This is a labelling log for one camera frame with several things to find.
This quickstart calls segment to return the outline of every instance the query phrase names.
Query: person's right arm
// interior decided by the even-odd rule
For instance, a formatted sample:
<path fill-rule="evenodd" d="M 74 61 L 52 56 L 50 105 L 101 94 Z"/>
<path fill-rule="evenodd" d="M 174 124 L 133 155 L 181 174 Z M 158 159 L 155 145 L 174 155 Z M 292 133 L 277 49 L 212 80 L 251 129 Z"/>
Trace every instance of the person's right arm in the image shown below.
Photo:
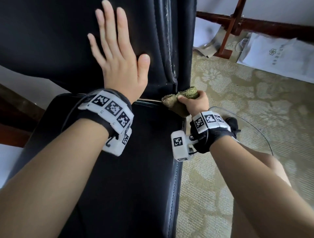
<path fill-rule="evenodd" d="M 192 117 L 209 108 L 203 91 L 196 100 L 179 97 Z M 236 202 L 260 237 L 314 237 L 314 211 L 285 181 L 230 136 L 210 152 Z"/>

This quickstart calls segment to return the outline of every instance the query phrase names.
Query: white bag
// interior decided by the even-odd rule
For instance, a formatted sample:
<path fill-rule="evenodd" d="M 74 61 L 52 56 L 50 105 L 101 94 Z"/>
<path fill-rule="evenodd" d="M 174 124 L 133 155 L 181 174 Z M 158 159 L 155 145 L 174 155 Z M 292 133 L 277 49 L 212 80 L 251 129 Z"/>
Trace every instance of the white bag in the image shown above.
<path fill-rule="evenodd" d="M 237 63 L 314 83 L 314 46 L 296 38 L 252 33 Z"/>

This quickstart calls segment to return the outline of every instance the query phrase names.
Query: floral carpet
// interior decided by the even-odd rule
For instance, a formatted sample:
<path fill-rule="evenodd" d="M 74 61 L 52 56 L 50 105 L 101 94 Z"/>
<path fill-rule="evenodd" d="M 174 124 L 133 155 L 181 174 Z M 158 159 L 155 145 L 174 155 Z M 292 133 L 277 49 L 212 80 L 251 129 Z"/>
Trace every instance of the floral carpet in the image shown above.
<path fill-rule="evenodd" d="M 194 52 L 191 85 L 206 91 L 210 106 L 255 125 L 292 187 L 314 208 L 314 84 Z M 239 125 L 240 142 L 270 153 L 257 130 L 244 121 Z M 232 213 L 233 197 L 210 153 L 184 162 L 177 237 L 230 237 Z"/>

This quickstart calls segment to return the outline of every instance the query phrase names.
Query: person's right hand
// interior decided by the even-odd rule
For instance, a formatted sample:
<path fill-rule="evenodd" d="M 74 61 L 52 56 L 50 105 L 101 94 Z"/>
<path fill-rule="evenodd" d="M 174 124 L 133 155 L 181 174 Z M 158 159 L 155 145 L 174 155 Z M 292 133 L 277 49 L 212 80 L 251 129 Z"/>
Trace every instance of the person's right hand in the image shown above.
<path fill-rule="evenodd" d="M 209 109 L 209 102 L 206 93 L 201 90 L 198 90 L 197 93 L 199 95 L 197 99 L 188 99 L 182 95 L 178 96 L 178 101 L 187 107 L 187 110 L 192 117 Z"/>
<path fill-rule="evenodd" d="M 139 99 L 147 86 L 150 58 L 147 54 L 142 54 L 137 61 L 130 43 L 125 11 L 117 8 L 117 34 L 112 5 L 105 0 L 102 1 L 102 6 L 105 15 L 102 10 L 97 9 L 96 17 L 106 58 L 101 54 L 95 37 L 89 33 L 92 53 L 102 68 L 105 88 L 117 90 L 132 104 Z"/>

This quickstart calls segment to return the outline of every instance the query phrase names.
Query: green cloth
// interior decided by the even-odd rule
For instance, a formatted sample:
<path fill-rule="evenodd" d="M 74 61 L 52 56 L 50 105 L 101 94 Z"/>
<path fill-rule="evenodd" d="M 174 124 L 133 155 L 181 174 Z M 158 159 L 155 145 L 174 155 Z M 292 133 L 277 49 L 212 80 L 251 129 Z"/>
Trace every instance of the green cloth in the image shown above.
<path fill-rule="evenodd" d="M 198 93 L 197 93 L 197 89 L 193 86 L 190 87 L 189 89 L 183 91 L 183 92 L 178 92 L 177 94 L 170 94 L 167 96 L 164 96 L 161 99 L 161 102 L 168 107 L 171 111 L 174 111 L 176 114 L 178 114 L 179 116 L 185 118 L 188 115 L 190 115 L 190 113 L 187 111 L 186 106 L 183 103 L 180 103 L 178 101 L 178 96 L 179 95 L 183 95 L 186 98 L 189 99 L 196 99 L 198 98 Z"/>

